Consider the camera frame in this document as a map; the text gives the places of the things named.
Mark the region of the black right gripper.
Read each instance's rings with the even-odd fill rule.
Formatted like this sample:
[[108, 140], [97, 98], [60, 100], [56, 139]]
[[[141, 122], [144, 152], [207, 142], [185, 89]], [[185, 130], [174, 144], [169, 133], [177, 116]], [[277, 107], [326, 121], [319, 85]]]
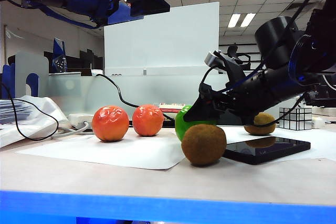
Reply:
[[287, 67], [267, 69], [227, 92], [211, 91], [199, 95], [183, 116], [184, 121], [217, 121], [226, 110], [244, 123], [278, 103], [305, 92], [305, 87], [290, 79]]

